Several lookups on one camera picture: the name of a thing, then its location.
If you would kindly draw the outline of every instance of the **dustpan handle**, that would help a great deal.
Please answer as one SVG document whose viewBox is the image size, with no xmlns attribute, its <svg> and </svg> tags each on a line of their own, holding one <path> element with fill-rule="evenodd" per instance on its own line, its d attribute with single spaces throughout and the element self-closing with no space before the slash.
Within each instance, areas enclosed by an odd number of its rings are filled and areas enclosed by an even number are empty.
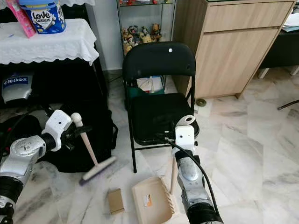
<svg viewBox="0 0 299 224">
<path fill-rule="evenodd" d="M 176 158 L 173 157 L 172 159 L 172 170 L 171 170 L 171 186 L 170 186 L 170 194 L 174 194 L 174 189 L 175 189 L 175 183 L 176 183 L 176 177 L 178 176 L 178 166 L 177 166 L 177 161 Z"/>
</svg>

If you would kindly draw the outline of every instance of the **black bag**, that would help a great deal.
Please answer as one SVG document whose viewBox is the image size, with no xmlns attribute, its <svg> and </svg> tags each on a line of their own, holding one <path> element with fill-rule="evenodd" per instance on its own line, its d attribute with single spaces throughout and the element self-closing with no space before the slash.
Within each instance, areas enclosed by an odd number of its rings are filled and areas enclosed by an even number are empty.
<svg viewBox="0 0 299 224">
<path fill-rule="evenodd" d="M 60 109 L 69 116 L 78 112 L 82 117 L 83 125 L 92 127 L 92 130 L 87 132 L 87 136 L 98 162 L 111 157 L 111 150 L 115 148 L 116 144 L 118 128 L 113 123 L 112 113 L 107 107 L 104 105 L 99 107 L 96 102 L 87 101 L 63 105 Z M 66 146 L 62 146 L 56 152 L 48 152 L 40 161 L 48 161 L 54 164 L 58 171 L 68 173 L 87 172 L 94 167 L 81 136 L 75 138 L 71 144 L 75 146 L 72 151 Z"/>
<path fill-rule="evenodd" d="M 6 148 L 9 148 L 10 145 L 22 138 L 28 138 L 33 135 L 40 135 L 42 132 L 39 121 L 36 117 L 32 115 L 27 115 L 22 119 L 19 124 L 15 127 L 14 131 L 10 134 L 9 139 L 7 139 L 8 134 L 11 131 L 11 128 L 15 123 L 22 117 L 18 115 L 12 118 L 7 119 L 0 124 L 0 147 L 6 151 Z"/>
</svg>

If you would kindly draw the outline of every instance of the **cabinet drawer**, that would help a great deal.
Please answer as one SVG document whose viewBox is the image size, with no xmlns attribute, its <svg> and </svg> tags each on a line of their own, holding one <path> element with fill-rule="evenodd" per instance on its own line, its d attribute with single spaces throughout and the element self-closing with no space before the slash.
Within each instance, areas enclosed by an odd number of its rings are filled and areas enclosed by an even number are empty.
<svg viewBox="0 0 299 224">
<path fill-rule="evenodd" d="M 204 32 L 281 26 L 292 2 L 210 6 Z"/>
<path fill-rule="evenodd" d="M 278 29 L 203 34 L 196 53 L 195 97 L 242 92 Z"/>
</svg>

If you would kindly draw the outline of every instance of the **small cardboard box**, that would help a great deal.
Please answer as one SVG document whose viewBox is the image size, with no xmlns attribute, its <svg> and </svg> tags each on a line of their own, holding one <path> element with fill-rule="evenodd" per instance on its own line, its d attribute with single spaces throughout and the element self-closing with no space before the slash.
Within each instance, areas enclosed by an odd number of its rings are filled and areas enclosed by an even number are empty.
<svg viewBox="0 0 299 224">
<path fill-rule="evenodd" d="M 108 201 L 112 215 L 125 210 L 122 203 L 121 189 L 110 191 L 108 193 Z"/>
</svg>

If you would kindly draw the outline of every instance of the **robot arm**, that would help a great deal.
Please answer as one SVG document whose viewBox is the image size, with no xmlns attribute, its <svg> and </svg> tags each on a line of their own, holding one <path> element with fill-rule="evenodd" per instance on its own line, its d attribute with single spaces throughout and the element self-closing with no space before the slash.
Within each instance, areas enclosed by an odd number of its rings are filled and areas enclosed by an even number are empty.
<svg viewBox="0 0 299 224">
<path fill-rule="evenodd" d="M 194 128 L 190 125 L 177 125 L 175 134 L 176 144 L 193 155 Z M 178 164 L 178 183 L 182 189 L 182 201 L 190 224 L 223 224 L 205 190 L 199 167 L 176 147 L 172 154 Z"/>
<path fill-rule="evenodd" d="M 71 118 L 55 110 L 48 119 L 42 135 L 18 139 L 10 147 L 10 154 L 0 167 L 0 224 L 12 224 L 15 204 L 25 186 L 32 166 L 47 151 L 61 148 L 61 134 L 71 125 Z"/>
</svg>

